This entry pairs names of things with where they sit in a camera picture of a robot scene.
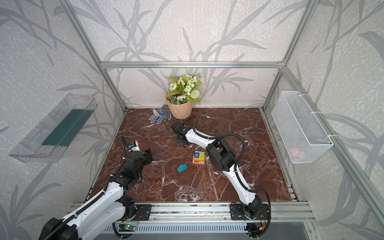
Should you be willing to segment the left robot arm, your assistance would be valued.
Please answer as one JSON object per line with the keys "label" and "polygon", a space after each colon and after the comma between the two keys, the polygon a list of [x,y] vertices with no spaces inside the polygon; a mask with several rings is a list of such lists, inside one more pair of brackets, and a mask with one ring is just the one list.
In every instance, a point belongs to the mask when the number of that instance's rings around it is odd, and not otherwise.
{"label": "left robot arm", "polygon": [[142,179],[145,165],[153,161],[151,149],[126,153],[121,167],[95,196],[61,219],[52,218],[42,229],[40,240],[93,240],[120,219],[131,219],[135,202],[126,196]]}

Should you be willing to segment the teal wedge block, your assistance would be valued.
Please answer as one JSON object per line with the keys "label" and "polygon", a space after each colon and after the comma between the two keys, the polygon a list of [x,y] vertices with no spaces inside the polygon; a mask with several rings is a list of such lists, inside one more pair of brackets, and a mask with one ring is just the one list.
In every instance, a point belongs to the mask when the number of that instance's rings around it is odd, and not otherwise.
{"label": "teal wedge block", "polygon": [[186,169],[188,168],[188,166],[186,164],[182,164],[180,165],[178,168],[177,168],[177,171],[179,173],[182,173],[183,171],[185,171]]}

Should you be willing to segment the orange rectangular block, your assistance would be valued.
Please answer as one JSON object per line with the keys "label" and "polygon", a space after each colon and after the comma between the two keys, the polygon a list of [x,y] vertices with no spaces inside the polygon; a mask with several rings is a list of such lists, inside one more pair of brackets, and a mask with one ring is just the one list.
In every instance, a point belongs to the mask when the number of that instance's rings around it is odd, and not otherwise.
{"label": "orange rectangular block", "polygon": [[201,159],[194,159],[194,160],[193,160],[193,162],[197,162],[197,163],[198,163],[198,162],[203,162],[203,163],[205,163],[205,160],[201,160]]}

